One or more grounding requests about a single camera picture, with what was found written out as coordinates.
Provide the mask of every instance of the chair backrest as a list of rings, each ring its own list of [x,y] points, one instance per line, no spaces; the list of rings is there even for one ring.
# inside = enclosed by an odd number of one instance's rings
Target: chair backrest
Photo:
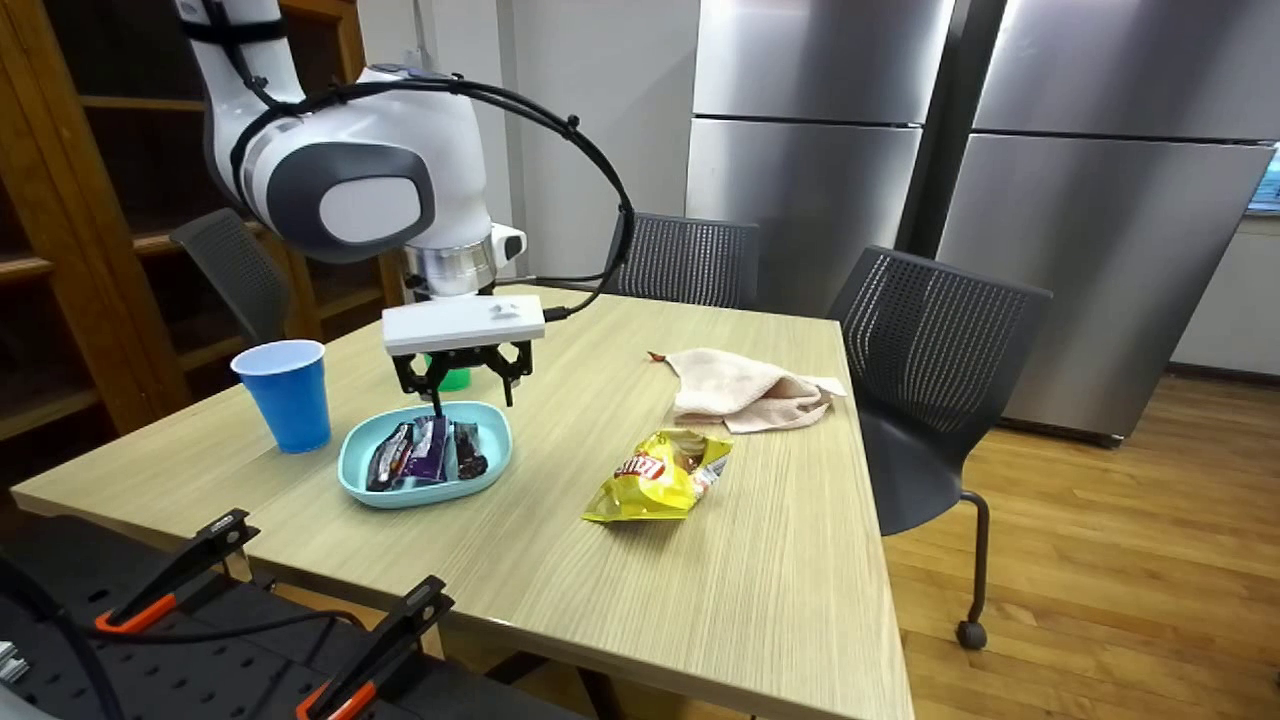
[[[284,334],[288,283],[231,209],[170,233],[231,309],[252,345]]]
[[[857,399],[956,464],[999,418],[1052,297],[863,249],[832,314],[844,329]]]
[[[743,225],[638,214],[627,265],[611,292],[758,309],[762,233]]]

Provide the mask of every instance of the blue plastic cup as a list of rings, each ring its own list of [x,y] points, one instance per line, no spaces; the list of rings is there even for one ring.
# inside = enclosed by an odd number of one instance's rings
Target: blue plastic cup
[[[231,371],[265,412],[282,450],[313,450],[327,442],[326,345],[252,345],[231,354]]]

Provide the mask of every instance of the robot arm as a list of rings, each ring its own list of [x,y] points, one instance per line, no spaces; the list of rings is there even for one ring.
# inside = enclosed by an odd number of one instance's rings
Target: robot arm
[[[543,331],[535,298],[479,297],[530,240],[484,209],[475,106],[412,92],[406,66],[368,66],[356,88],[307,101],[275,0],[177,0],[209,88],[209,162],[224,195],[313,259],[409,251],[423,303],[383,312],[406,389],[442,402],[449,363],[490,363],[512,389]]]

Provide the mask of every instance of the wooden floor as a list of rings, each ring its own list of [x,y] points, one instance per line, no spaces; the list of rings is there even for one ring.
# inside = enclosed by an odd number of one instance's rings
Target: wooden floor
[[[994,431],[968,481],[997,513],[983,651],[954,638],[971,513],[888,541],[922,720],[1280,720],[1278,382],[1168,376],[1127,442]],[[521,687],[588,707],[568,668]],[[620,697],[627,717],[739,717]]]

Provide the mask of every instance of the blue plate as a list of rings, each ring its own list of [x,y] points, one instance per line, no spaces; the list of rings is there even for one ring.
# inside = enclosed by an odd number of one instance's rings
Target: blue plate
[[[459,496],[475,496],[490,493],[504,467],[512,464],[512,429],[504,418],[504,412],[495,412],[492,402],[472,402],[472,399],[449,399],[443,417],[455,425],[475,425],[479,429],[479,454],[490,461],[484,476],[472,481],[442,481],[442,483],[409,483],[409,489],[390,489],[390,493],[368,493],[368,461],[373,448],[400,425],[412,417],[432,417],[432,408],[400,408],[400,412],[383,412],[373,417],[363,425],[356,425],[346,441],[346,450],[338,454],[338,483],[368,506],[415,506],[415,505],[449,505]]]

